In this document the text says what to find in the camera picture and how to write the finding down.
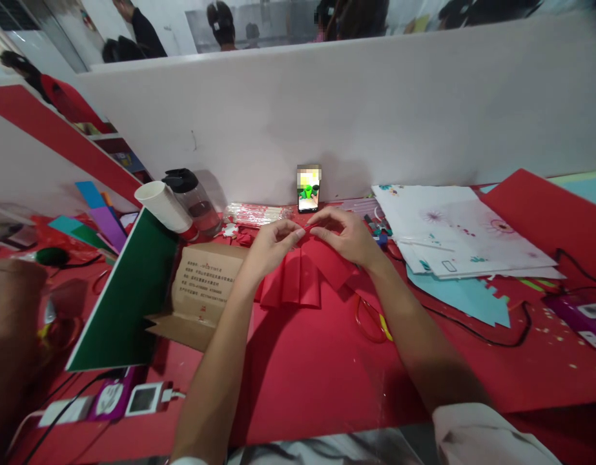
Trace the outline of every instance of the purple device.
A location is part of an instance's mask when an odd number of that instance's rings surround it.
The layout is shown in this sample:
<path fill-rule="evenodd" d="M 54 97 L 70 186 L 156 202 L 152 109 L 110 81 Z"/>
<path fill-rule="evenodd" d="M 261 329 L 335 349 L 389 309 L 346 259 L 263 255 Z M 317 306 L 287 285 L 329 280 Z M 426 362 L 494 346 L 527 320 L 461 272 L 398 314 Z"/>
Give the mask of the purple device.
<path fill-rule="evenodd" d="M 596 349 L 596 303 L 583 294 L 547 296 L 543 303 Z"/>
<path fill-rule="evenodd" d="M 119 420 L 125 414 L 132 390 L 145 382 L 147 367 L 132 366 L 119 380 L 107 379 L 89 410 L 87 421 Z"/>

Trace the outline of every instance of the black bottle cap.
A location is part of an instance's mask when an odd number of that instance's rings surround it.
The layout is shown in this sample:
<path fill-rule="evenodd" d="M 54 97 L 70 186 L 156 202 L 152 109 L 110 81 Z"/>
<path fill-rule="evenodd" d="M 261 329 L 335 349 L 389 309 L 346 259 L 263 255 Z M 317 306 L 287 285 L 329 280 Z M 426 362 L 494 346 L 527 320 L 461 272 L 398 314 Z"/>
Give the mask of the black bottle cap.
<path fill-rule="evenodd" d="M 190 192 L 199 185 L 199 180 L 189 169 L 168 170 L 166 173 L 167 177 L 162 179 L 162 181 L 177 194 Z"/>

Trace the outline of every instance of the smartphone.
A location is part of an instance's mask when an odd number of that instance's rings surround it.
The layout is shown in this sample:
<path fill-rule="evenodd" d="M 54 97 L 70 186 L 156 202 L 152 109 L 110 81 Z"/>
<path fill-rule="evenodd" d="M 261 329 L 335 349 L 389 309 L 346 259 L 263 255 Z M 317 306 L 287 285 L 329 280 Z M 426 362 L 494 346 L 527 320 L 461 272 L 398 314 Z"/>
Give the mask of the smartphone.
<path fill-rule="evenodd" d="M 319 209 L 321 165 L 298 165 L 298 212 L 313 213 Z"/>

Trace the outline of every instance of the clear plastic pack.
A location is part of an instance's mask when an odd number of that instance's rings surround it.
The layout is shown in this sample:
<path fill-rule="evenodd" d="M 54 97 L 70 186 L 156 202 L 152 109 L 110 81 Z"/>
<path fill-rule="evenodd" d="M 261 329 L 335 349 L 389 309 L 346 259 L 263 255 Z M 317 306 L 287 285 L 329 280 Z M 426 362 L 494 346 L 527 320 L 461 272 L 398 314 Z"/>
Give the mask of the clear plastic pack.
<path fill-rule="evenodd" d="M 285 218 L 291 219 L 292 217 L 293 208 L 291 207 L 269 207 L 267 205 L 233 202 L 225 209 L 223 220 L 225 223 L 260 228 L 263 225 Z"/>

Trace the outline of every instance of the power strip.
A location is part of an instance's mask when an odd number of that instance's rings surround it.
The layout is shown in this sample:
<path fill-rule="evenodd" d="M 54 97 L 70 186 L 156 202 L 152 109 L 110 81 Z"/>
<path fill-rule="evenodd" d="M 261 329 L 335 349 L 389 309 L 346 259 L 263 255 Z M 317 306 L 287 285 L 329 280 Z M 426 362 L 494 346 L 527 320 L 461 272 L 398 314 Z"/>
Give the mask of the power strip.
<path fill-rule="evenodd" d="M 95 396 L 80 397 L 65 411 L 65 413 L 59 418 L 57 424 L 64 423 L 75 423 L 77 421 L 87 419 L 91 404 L 95 400 Z M 49 405 L 46 409 L 46 413 L 41 417 L 39 421 L 39 427 L 49 426 L 52 424 L 54 419 L 61 413 L 65 406 L 71 401 L 71 399 L 57 400 Z"/>

